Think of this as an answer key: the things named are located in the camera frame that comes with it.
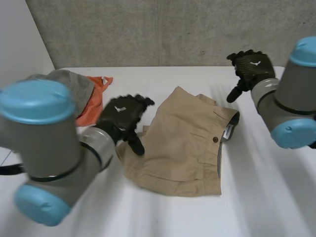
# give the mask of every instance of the orange shirt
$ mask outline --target orange shirt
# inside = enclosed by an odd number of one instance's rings
[[[76,119],[77,126],[88,126],[95,124],[103,110],[103,91],[112,83],[113,78],[104,77],[107,81],[102,82],[102,77],[87,77],[94,82],[91,97],[81,115]]]

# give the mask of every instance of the khaki shorts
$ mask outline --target khaki shorts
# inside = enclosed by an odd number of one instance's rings
[[[145,154],[135,155],[127,143],[118,146],[125,176],[164,195],[220,195],[221,138],[239,112],[215,104],[177,87],[141,134]]]

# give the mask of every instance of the light blue cap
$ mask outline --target light blue cap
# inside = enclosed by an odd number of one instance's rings
[[[282,148],[300,148],[316,141],[316,121],[299,118],[276,126],[271,132],[273,140]]]
[[[69,205],[62,199],[31,185],[21,186],[14,202],[24,215],[47,226],[57,226],[70,212]]]
[[[70,91],[52,80],[23,80],[0,92],[0,113],[9,120],[26,124],[51,124],[75,111]]]
[[[304,67],[316,67],[316,36],[299,40],[290,55],[290,61]]]

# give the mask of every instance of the white table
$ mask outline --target white table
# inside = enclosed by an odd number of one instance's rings
[[[1,237],[312,237],[316,236],[316,151],[283,150],[257,115],[250,93],[235,103],[233,67],[70,68],[87,76],[114,77],[103,99],[140,93],[155,102],[139,128],[176,86],[240,110],[231,141],[223,145],[220,197],[165,197],[138,188],[115,160],[57,227],[38,225],[13,205],[24,175],[0,177]],[[276,67],[280,77],[283,68]],[[1,160],[9,151],[0,150]],[[18,162],[11,153],[4,165]]]

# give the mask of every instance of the gray cloth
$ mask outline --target gray cloth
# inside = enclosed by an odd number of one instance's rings
[[[63,83],[70,90],[76,103],[76,118],[83,112],[94,88],[94,83],[89,78],[68,70],[54,70],[48,75],[33,74],[26,78],[26,80],[30,79],[46,79]]]

